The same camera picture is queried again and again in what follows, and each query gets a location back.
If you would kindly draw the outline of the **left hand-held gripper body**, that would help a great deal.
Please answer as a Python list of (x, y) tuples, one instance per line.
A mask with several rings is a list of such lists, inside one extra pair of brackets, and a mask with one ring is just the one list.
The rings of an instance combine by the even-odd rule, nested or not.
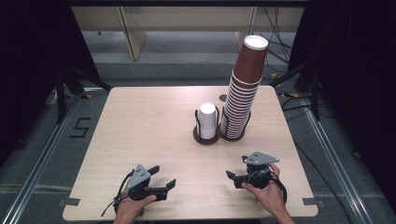
[(152, 175), (142, 164), (138, 164), (127, 185), (128, 196), (134, 201), (141, 201), (150, 195), (156, 196), (156, 202), (165, 201), (167, 192), (163, 188), (152, 188), (149, 186)]

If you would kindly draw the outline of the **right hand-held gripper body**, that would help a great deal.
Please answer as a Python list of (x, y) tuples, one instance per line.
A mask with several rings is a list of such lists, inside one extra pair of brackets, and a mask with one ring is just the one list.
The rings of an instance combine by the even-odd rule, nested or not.
[(258, 189), (264, 189), (272, 177), (269, 164), (275, 162), (279, 162), (279, 159), (259, 151), (253, 152), (248, 156), (247, 163), (245, 163), (249, 176), (247, 184)]

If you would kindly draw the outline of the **black double cup holder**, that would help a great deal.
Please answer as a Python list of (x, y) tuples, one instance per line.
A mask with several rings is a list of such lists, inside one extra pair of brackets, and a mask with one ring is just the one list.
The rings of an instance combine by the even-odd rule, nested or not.
[(200, 136), (200, 121), (199, 121), (199, 109), (196, 109), (194, 112), (195, 117), (195, 126), (193, 128), (192, 134), (194, 140), (201, 144), (201, 145), (213, 145), (215, 144), (220, 138), (229, 141), (229, 142), (236, 142), (242, 139), (245, 135), (246, 127), (248, 126), (248, 122), (250, 120), (251, 113), (247, 113), (247, 118), (245, 119), (245, 123), (240, 126), (240, 130), (236, 130), (232, 128), (231, 120), (227, 117), (225, 112), (219, 112), (219, 109), (216, 107), (217, 116), (216, 116), (216, 133), (212, 139), (203, 139)]

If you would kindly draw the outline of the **stack of white paper cups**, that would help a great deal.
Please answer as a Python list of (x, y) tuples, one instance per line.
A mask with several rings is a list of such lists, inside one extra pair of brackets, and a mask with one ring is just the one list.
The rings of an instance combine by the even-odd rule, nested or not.
[(199, 109), (200, 136), (203, 139), (212, 139), (215, 136), (217, 110), (211, 103), (202, 104)]

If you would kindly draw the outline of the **stack of brown paper cups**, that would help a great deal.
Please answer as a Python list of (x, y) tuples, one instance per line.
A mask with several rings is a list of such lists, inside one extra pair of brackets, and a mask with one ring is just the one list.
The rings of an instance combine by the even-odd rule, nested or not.
[(220, 130), (228, 139), (244, 134), (259, 85), (269, 42), (259, 35), (245, 37), (232, 71)]

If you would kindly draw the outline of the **person's left hand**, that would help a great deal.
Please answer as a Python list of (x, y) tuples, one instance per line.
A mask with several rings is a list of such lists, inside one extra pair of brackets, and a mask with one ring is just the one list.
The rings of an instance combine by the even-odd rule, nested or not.
[(134, 224), (135, 220), (141, 216), (144, 208), (155, 201), (155, 195), (150, 195), (141, 201), (134, 201), (131, 198), (122, 200), (113, 224)]

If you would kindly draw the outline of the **person's right hand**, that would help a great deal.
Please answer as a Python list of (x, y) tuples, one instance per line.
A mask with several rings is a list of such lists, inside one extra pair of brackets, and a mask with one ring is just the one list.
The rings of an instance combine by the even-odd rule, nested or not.
[(274, 181), (270, 181), (264, 189), (258, 189), (246, 183), (242, 184), (242, 188), (254, 196), (255, 205), (259, 203), (272, 216), (289, 213), (283, 201), (281, 189)]

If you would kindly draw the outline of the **black metal stand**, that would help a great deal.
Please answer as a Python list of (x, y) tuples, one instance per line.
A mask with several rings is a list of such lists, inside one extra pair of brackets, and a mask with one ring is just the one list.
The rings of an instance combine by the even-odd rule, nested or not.
[(112, 89), (112, 86), (106, 84), (99, 77), (90, 76), (82, 70), (69, 65), (62, 66), (56, 73), (55, 78), (58, 103), (58, 123), (60, 123), (66, 116), (64, 88), (67, 88), (73, 95), (82, 94), (83, 87), (79, 81), (81, 79), (86, 79), (106, 91), (110, 91)]
[(296, 66), (295, 68), (289, 70), (282, 77), (276, 78), (270, 83), (270, 86), (275, 87), (282, 82), (298, 75), (298, 79), (294, 85), (297, 92), (306, 91), (310, 88), (311, 93), (311, 112), (316, 120), (319, 120), (318, 112), (318, 70), (316, 68), (316, 62), (314, 56), (308, 56), (307, 59)]

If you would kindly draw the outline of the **beige wooden shelf unit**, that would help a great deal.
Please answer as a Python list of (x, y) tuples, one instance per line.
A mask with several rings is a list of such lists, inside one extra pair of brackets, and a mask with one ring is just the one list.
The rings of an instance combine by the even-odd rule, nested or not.
[(149, 31), (234, 32), (238, 44), (246, 35), (295, 33), (301, 7), (73, 7), (82, 31), (117, 31), (125, 36), (130, 59), (139, 58)]

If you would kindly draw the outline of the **metal floor rail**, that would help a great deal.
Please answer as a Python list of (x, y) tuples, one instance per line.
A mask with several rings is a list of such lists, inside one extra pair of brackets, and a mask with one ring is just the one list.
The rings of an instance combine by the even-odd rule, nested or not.
[(313, 114), (313, 110), (308, 105), (308, 101), (306, 99), (301, 99), (300, 103), (305, 107), (305, 113), (310, 122), (314, 133), (316, 134), (322, 149), (332, 167), (332, 170), (340, 184), (342, 191), (351, 207), (353, 214), (355, 215), (359, 224), (372, 224), (372, 219), (368, 214), (366, 206), (364, 205), (361, 196), (359, 195), (357, 189), (353, 185), (350, 177), (347, 174), (347, 170), (340, 161), (339, 157), (336, 154), (333, 145), (326, 134), (321, 123), (316, 119)]
[(73, 112), (76, 104), (79, 101), (79, 98), (80, 94), (71, 96), (69, 103), (66, 107), (64, 117), (56, 122), (54, 128), (51, 131), (50, 137), (46, 142), (46, 145), (44, 145), (42, 150), (40, 151), (39, 156), (37, 157), (32, 169), (29, 172), (29, 175), (19, 187), (16, 187), (15, 200), (8, 208), (5, 216), (0, 219), (0, 224), (18, 223), (21, 214), (23, 213), (35, 190), (36, 183), (42, 176), (54, 149), (58, 145), (61, 135), (65, 129), (66, 122), (69, 120), (71, 113)]

